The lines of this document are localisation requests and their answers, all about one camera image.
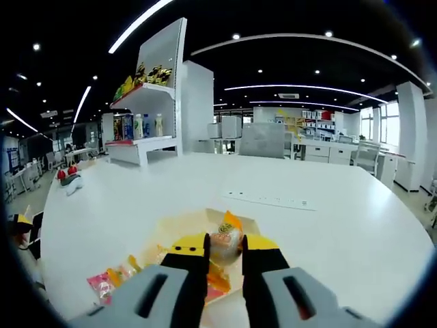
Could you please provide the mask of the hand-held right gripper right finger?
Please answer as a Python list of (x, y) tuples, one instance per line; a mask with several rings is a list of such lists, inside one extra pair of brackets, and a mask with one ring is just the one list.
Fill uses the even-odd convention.
[(251, 327), (377, 327), (341, 307), (335, 293), (299, 267), (291, 267), (266, 237), (242, 239), (243, 297)]

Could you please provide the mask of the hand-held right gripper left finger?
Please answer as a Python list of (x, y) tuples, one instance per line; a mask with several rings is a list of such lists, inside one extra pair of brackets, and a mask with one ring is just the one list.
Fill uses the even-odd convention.
[(199, 327), (208, 293), (210, 236), (184, 236), (161, 262), (145, 267), (112, 294), (111, 304), (69, 327)]

